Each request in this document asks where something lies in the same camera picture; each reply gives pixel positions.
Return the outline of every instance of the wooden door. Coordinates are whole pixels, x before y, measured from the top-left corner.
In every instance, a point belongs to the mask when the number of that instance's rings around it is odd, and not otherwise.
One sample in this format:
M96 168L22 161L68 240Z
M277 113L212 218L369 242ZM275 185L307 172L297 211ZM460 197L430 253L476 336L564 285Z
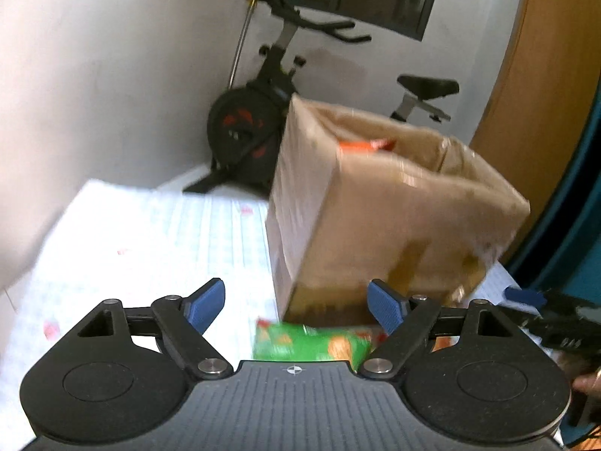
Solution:
M522 1L497 84L471 142L530 201L530 217L506 258L561 180L601 71L601 0Z

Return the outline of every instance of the bike seat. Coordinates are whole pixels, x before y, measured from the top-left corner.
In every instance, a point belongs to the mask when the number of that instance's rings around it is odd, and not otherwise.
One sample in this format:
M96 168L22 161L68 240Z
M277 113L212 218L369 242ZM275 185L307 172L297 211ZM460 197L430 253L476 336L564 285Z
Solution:
M421 101L434 100L459 93L459 83L455 80L426 78L402 74L397 78L399 85L405 87Z

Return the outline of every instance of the exercise bike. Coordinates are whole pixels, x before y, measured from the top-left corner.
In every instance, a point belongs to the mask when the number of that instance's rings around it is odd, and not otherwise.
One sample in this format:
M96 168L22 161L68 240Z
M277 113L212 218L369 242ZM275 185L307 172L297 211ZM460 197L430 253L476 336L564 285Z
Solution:
M441 123L443 120L449 121L451 119L440 108L434 107L426 103L426 101L459 93L458 82L455 80L402 74L397 78L397 83L409 93L405 93L401 105L392 113L390 118L399 122L407 122L413 109L420 108L428 112L434 122Z
M207 121L213 154L211 172L185 192L204 194L234 181L269 193L288 105L296 92L292 78L306 63L303 57L296 56L290 71L282 69L282 59L298 29L323 32L348 44L371 41L370 35L346 36L338 32L354 28L352 20L317 23L302 18L287 0L258 1L267 3L271 14L284 21L282 32L274 44L260 48L265 61L258 76L243 88L226 91L211 107Z

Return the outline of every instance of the white cloth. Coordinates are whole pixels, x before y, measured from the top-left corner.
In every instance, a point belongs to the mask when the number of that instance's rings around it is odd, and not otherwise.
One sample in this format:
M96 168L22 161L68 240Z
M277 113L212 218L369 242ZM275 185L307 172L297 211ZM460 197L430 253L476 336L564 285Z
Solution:
M225 307L205 337L234 367L251 359L256 319L276 318L266 214L260 200L88 182L44 242L0 362L0 450L34 437L19 404L25 373L106 298L149 306L220 277Z

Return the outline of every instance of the bike handlebar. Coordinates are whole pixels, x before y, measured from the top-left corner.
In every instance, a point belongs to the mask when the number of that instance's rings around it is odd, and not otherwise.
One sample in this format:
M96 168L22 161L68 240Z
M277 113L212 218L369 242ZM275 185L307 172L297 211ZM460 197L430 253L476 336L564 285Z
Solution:
M280 17L285 22L290 22L303 29L317 30L348 44L359 44L370 42L371 35L347 36L338 32L342 29L352 29L355 22L352 20L340 20L335 22L313 22L301 17L299 10L294 8L287 0L259 0L265 2L271 8L272 15Z

